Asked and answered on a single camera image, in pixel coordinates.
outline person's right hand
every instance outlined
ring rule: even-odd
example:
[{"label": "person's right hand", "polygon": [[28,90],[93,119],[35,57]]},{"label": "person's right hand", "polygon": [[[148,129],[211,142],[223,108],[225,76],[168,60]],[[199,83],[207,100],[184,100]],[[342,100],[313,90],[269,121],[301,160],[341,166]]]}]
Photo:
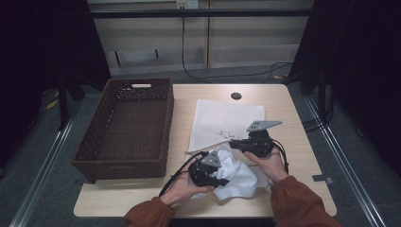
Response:
[{"label": "person's right hand", "polygon": [[274,147],[271,153],[265,158],[258,158],[249,151],[246,151],[244,155],[249,160],[256,163],[274,183],[280,182],[288,176],[284,169],[280,150],[277,147]]}]

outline metal bracket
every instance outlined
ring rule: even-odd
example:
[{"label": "metal bracket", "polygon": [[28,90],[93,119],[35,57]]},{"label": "metal bracket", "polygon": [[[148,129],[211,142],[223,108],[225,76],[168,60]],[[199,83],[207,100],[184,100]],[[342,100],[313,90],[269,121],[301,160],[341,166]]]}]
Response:
[{"label": "metal bracket", "polygon": [[253,121],[247,131],[262,131],[276,125],[280,125],[282,121]]},{"label": "metal bracket", "polygon": [[218,152],[213,150],[206,157],[204,157],[200,161],[203,165],[212,166],[212,167],[221,167],[220,159],[218,158]]}]

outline metal rail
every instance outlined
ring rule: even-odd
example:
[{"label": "metal rail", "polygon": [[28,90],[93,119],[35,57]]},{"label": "metal rail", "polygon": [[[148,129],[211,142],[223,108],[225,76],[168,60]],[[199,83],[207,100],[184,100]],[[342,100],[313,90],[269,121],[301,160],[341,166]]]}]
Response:
[{"label": "metal rail", "polygon": [[47,154],[47,157],[45,158],[44,163],[42,164],[42,167],[39,170],[35,181],[29,188],[29,191],[26,194],[24,201],[18,208],[18,211],[15,214],[14,218],[12,219],[9,227],[23,227],[27,225],[29,218],[36,206],[36,203],[38,202],[44,190],[44,186],[47,182],[48,177],[50,176],[53,165],[56,163],[57,157],[61,152],[62,146],[66,138],[68,137],[71,127],[74,124],[75,116],[78,112],[79,106],[80,103],[74,109],[73,115],[67,122],[66,127],[62,131],[58,132],[57,137],[49,153]]},{"label": "metal rail", "polygon": [[[306,103],[310,108],[313,116],[316,119],[319,118],[319,109],[317,104],[312,98],[307,98]],[[333,152],[338,164],[340,165],[341,171],[345,176],[345,179],[349,183],[351,189],[353,190],[363,212],[368,218],[369,222],[374,227],[385,227],[383,218],[380,216],[378,209],[373,202],[372,198],[369,196],[363,184],[360,182],[356,172],[349,163],[347,157],[345,156],[339,142],[337,142],[336,137],[328,126],[324,126],[321,120],[317,120],[317,123],[321,125],[322,134]]]},{"label": "metal rail", "polygon": [[308,17],[330,16],[333,9],[153,9],[153,10],[92,10],[90,12],[51,11],[48,16],[85,16],[94,19],[112,18],[167,18],[167,17]]}]

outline wall outlet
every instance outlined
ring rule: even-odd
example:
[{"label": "wall outlet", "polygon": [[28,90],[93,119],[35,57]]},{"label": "wall outlet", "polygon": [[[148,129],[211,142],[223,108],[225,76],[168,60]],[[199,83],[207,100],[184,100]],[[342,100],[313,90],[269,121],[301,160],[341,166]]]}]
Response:
[{"label": "wall outlet", "polygon": [[198,0],[187,0],[186,1],[186,8],[187,9],[198,9],[199,6],[199,1]]},{"label": "wall outlet", "polygon": [[186,0],[177,0],[177,9],[186,9]]}]

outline hand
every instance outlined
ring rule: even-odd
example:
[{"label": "hand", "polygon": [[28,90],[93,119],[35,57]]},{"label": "hand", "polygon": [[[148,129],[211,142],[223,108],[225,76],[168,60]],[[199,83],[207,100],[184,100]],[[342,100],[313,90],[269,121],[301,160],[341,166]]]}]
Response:
[{"label": "hand", "polygon": [[189,177],[188,168],[192,164],[189,163],[183,169],[183,173],[177,177],[174,183],[168,188],[165,194],[160,198],[167,206],[172,206],[178,202],[187,201],[198,193],[207,193],[215,190],[212,185],[196,186]]},{"label": "hand", "polygon": [[274,183],[284,180],[288,176],[284,169],[283,161],[281,160],[280,150],[277,147],[274,147],[271,153],[265,158],[258,158],[248,151],[246,151],[244,155],[260,166],[265,175]]}]

